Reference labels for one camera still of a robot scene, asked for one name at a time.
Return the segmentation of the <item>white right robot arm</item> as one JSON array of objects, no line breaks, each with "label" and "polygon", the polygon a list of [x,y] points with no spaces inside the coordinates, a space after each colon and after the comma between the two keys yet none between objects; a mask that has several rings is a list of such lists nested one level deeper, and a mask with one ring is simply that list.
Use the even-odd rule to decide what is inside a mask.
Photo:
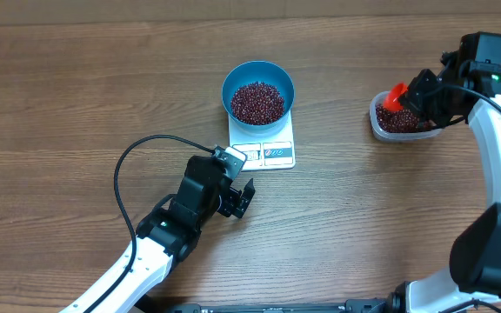
[{"label": "white right robot arm", "polygon": [[403,283],[390,295],[388,312],[465,312],[501,302],[501,34],[467,34],[441,62],[440,73],[422,70],[383,106],[407,109],[440,129],[466,122],[478,143],[487,208],[455,240],[448,266]]}]

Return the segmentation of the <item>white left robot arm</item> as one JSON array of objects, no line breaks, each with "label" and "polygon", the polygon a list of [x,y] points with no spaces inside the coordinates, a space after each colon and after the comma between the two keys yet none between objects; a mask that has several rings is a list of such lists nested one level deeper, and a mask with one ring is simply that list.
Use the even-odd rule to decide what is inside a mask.
[{"label": "white left robot arm", "polygon": [[157,203],[137,226],[121,256],[65,312],[129,312],[196,248],[202,227],[218,212],[241,218],[255,193],[252,181],[242,190],[204,195],[203,188],[181,187]]}]

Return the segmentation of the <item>red measuring scoop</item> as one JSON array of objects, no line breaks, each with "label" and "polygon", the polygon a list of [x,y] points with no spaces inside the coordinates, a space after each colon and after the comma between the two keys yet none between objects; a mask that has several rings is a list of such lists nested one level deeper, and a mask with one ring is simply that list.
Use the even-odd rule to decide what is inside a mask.
[{"label": "red measuring scoop", "polygon": [[386,95],[383,107],[390,112],[399,112],[404,106],[399,102],[399,98],[408,90],[405,83],[396,84]]}]

